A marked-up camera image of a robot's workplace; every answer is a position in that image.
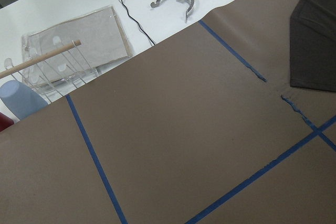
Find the wooden dowel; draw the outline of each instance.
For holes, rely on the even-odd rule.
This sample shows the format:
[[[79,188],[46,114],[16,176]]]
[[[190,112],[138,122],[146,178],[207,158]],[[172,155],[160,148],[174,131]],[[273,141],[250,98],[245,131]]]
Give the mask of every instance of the wooden dowel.
[[[76,46],[82,45],[82,43],[80,42],[80,40],[75,40],[74,43],[75,43]],[[23,63],[21,63],[21,64],[19,64],[19,65],[17,65],[17,66],[14,66],[14,67],[12,67],[12,68],[9,68],[9,69],[7,69],[7,70],[1,72],[1,73],[0,73],[0,79],[1,79],[1,78],[4,78],[4,77],[6,77],[6,76],[9,76],[10,74],[16,73],[16,72],[18,72],[18,71],[20,71],[20,70],[23,70],[23,69],[25,69],[25,68],[28,68],[28,67],[30,67],[30,66],[32,66],[32,65],[34,65],[34,64],[37,64],[37,63],[39,63],[39,62],[41,62],[41,61],[44,61],[44,60],[46,60],[46,59],[49,59],[49,58],[51,58],[52,56],[61,54],[62,52],[65,52],[65,51],[67,51],[67,50],[70,50],[71,48],[74,48],[74,47],[75,47],[75,46],[74,46],[73,43],[69,43],[69,44],[66,44],[66,45],[63,46],[63,47],[57,48],[57,49],[55,49],[55,50],[53,50],[53,51],[50,51],[50,52],[48,52],[48,53],[46,53],[46,54],[44,54],[44,55],[41,55],[41,56],[36,57],[36,58],[34,58],[34,59],[31,59],[31,60],[27,60],[26,62],[23,62]]]

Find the white table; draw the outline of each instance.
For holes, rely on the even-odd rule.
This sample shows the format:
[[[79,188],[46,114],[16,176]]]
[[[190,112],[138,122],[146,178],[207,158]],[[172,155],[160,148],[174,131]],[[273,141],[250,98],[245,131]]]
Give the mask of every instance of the white table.
[[[155,0],[124,0],[124,3],[129,8],[130,14],[140,22],[151,38],[159,43],[200,20],[213,8],[226,5],[233,0],[195,0],[194,9],[187,22],[185,22],[187,2],[166,0],[160,7],[151,8],[150,3],[153,1]],[[134,55],[150,48],[148,39],[127,16],[120,0],[19,0],[0,9],[0,71],[4,70],[3,62],[8,57],[12,58],[14,65],[22,63],[23,34],[40,31],[108,5],[112,5],[117,12]],[[12,78],[3,78],[0,80],[0,85],[10,79]],[[1,101],[0,112],[18,121]]]

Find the black cable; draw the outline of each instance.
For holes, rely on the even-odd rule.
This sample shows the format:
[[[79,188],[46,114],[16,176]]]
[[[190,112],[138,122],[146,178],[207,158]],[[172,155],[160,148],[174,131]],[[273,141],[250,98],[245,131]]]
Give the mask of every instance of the black cable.
[[[150,40],[150,42],[151,42],[153,45],[155,45],[155,42],[151,39],[151,37],[149,37],[149,35],[144,31],[144,29],[142,29],[140,23],[139,23],[135,18],[133,18],[133,17],[130,15],[130,12],[128,11],[127,6],[125,6],[123,0],[120,0],[120,1],[121,1],[122,6],[126,9],[126,11],[127,11],[127,15],[130,17],[130,19],[137,23],[137,25],[138,25],[140,31],[142,31],[142,32],[146,35],[146,37]]]

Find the blue tape line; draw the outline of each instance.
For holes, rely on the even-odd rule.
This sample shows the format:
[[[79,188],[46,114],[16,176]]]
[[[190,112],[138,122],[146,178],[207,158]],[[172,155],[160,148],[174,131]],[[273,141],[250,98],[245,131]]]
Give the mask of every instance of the blue tape line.
[[[123,214],[123,212],[121,210],[121,207],[120,207],[120,205],[118,203],[118,200],[117,200],[117,198],[116,198],[116,196],[115,196],[115,194],[114,194],[114,192],[112,190],[112,187],[111,187],[111,185],[110,185],[110,183],[109,183],[109,181],[108,181],[108,179],[106,177],[106,174],[105,174],[105,172],[104,172],[104,170],[103,170],[103,168],[102,168],[102,166],[101,166],[101,164],[99,162],[99,159],[98,159],[98,156],[96,155],[95,149],[93,148],[93,146],[91,144],[90,138],[89,138],[89,136],[88,136],[88,134],[87,134],[87,132],[86,132],[83,124],[82,124],[82,121],[81,121],[81,119],[80,119],[80,117],[79,117],[79,115],[77,113],[75,105],[72,102],[72,99],[71,99],[70,95],[66,95],[66,98],[67,98],[67,101],[68,101],[69,106],[71,108],[72,114],[74,115],[74,118],[75,118],[75,120],[77,122],[77,125],[79,127],[80,133],[82,134],[82,136],[84,138],[84,141],[86,143],[86,146],[89,149],[89,152],[90,152],[90,155],[92,157],[92,160],[93,160],[94,164],[96,165],[96,168],[97,168],[97,171],[98,171],[98,173],[100,175],[100,178],[103,181],[105,189],[106,189],[106,191],[107,191],[107,193],[108,193],[108,195],[109,195],[109,197],[110,197],[110,199],[112,201],[112,204],[113,204],[113,206],[114,206],[114,208],[115,208],[115,210],[117,212],[117,215],[118,215],[118,217],[119,217],[119,219],[120,219],[120,221],[121,221],[122,224],[128,224],[127,220],[126,220],[126,217]]]
[[[219,41],[231,54],[233,54],[241,63],[244,64],[245,67],[250,69],[260,80],[267,82],[266,78],[263,77],[254,67],[250,65],[242,56],[240,56],[232,47],[228,45],[220,36],[215,33],[207,24],[205,24],[202,20],[198,21],[201,26],[203,26],[215,39]]]
[[[336,145],[326,136],[326,135],[324,135],[324,133],[323,133],[323,131],[324,130],[326,130],[327,128],[325,128],[324,130],[322,130],[321,128],[322,127],[320,127],[320,128],[317,128],[304,114],[303,114],[303,112],[298,108],[298,107],[296,107],[296,105],[292,102],[292,101],[290,101],[288,98],[286,98],[286,97],[284,97],[283,95],[281,96],[281,98],[285,101],[285,102],[287,102],[291,107],[292,107],[292,109],[295,111],[295,112],[297,112],[297,113],[299,113],[301,116],[302,116],[302,119],[305,121],[305,123],[313,130],[313,131],[315,131],[315,132],[317,132],[317,134],[323,139],[323,141],[325,141],[326,142],[326,144],[328,144],[335,152],[336,152]]]
[[[303,112],[301,110],[299,110],[299,108],[296,107],[296,105],[290,101],[288,98],[284,97],[283,95],[281,95],[281,98],[287,102],[291,107],[292,109],[295,111],[295,112],[298,112],[301,116],[302,116],[302,119],[304,120],[304,122],[309,126],[311,127],[311,129],[313,131],[316,131],[317,130],[317,127],[303,114]]]
[[[333,116],[331,119],[327,120],[322,126],[319,127],[320,131],[325,131],[329,128],[332,124],[336,123],[336,115]]]
[[[258,178],[260,178],[262,175],[270,171],[272,168],[274,168],[276,165],[280,164],[282,161],[284,161],[287,157],[289,157],[291,154],[296,152],[299,148],[303,147],[309,141],[311,141],[314,137],[316,137],[318,134],[317,132],[312,132],[308,136],[306,136],[304,139],[302,139],[300,142],[292,146],[290,149],[282,153],[277,159],[270,162],[268,165],[266,165],[264,168],[260,169],[256,173],[254,173],[251,177],[249,177],[247,180],[240,183],[238,186],[233,188],[231,191],[229,191],[227,194],[225,194],[223,197],[216,200],[214,203],[209,205],[207,208],[205,208],[203,211],[199,212],[195,217],[191,218],[189,221],[187,221],[185,224],[195,224],[201,219],[203,219],[205,216],[210,214],[212,211],[220,207],[222,204],[227,202],[229,199],[234,197],[237,193],[242,191],[244,188],[252,184],[254,181],[256,181]]]

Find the blue cup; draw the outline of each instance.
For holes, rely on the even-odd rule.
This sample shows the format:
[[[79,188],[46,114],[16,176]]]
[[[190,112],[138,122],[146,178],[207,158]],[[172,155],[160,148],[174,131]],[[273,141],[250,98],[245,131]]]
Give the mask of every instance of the blue cup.
[[[30,87],[17,80],[7,81],[0,87],[0,98],[20,120],[48,105]]]

